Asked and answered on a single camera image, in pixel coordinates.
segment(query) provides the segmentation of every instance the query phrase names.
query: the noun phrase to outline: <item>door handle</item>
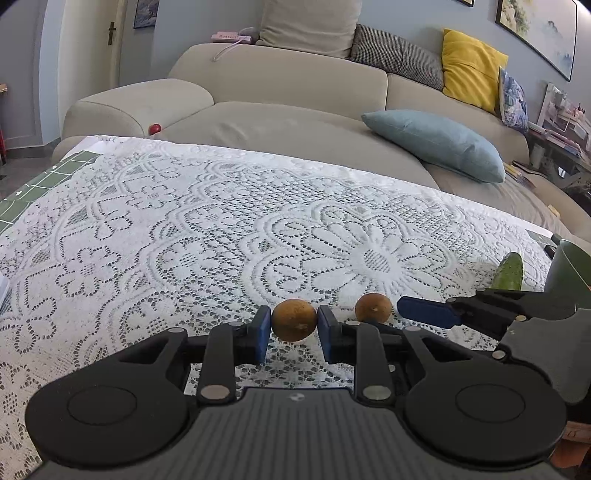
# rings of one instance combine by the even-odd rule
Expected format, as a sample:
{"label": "door handle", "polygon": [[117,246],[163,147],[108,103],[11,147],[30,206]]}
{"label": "door handle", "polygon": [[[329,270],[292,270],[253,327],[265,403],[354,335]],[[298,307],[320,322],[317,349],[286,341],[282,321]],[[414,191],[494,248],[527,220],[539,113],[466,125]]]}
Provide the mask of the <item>door handle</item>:
{"label": "door handle", "polygon": [[117,31],[115,28],[115,22],[111,22],[111,26],[109,27],[109,45],[113,44],[113,33]]}

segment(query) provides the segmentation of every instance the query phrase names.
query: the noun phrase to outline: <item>beige pillow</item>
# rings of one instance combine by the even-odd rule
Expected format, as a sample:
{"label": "beige pillow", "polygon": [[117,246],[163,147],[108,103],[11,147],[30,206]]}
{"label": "beige pillow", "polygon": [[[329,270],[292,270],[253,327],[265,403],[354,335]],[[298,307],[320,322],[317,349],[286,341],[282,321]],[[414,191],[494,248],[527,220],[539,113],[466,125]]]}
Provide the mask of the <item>beige pillow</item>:
{"label": "beige pillow", "polygon": [[346,59],[361,0],[266,0],[257,45]]}

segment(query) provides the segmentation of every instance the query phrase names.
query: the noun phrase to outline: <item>beige sofa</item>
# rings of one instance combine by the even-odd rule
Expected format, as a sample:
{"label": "beige sofa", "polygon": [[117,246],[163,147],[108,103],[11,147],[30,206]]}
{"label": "beige sofa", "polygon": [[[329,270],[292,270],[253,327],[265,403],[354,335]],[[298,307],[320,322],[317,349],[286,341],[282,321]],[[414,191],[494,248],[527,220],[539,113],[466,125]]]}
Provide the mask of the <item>beige sofa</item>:
{"label": "beige sofa", "polygon": [[[540,176],[535,192],[507,177],[482,184],[434,165],[373,134],[361,115],[384,109],[434,112],[486,137],[506,163],[529,163],[520,133],[489,113],[438,90],[382,70],[278,48],[239,45],[212,58],[224,45],[188,49],[168,79],[93,95],[76,102],[63,127],[64,155],[80,136],[108,134],[177,143],[264,151],[360,170],[426,185],[509,212],[570,237],[591,241],[591,218],[571,198]],[[562,222],[547,205],[561,214]]]}

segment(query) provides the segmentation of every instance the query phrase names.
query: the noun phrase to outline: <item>red ball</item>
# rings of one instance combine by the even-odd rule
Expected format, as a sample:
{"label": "red ball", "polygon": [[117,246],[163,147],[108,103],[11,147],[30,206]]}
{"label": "red ball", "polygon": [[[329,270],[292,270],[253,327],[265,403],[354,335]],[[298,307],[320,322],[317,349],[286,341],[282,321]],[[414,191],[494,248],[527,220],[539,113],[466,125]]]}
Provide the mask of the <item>red ball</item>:
{"label": "red ball", "polygon": [[161,131],[162,127],[159,124],[150,125],[150,128],[148,128],[148,135],[154,135]]}

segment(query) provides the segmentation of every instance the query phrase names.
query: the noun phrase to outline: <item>picture frame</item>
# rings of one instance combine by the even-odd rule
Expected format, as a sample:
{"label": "picture frame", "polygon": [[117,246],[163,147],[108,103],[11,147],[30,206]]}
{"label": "picture frame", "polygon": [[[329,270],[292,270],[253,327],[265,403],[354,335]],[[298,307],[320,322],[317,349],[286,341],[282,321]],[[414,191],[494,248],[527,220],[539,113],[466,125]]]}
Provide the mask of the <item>picture frame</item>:
{"label": "picture frame", "polygon": [[160,0],[138,0],[135,7],[134,28],[154,27]]}
{"label": "picture frame", "polygon": [[570,82],[577,49],[578,14],[575,0],[499,0],[496,23]]}

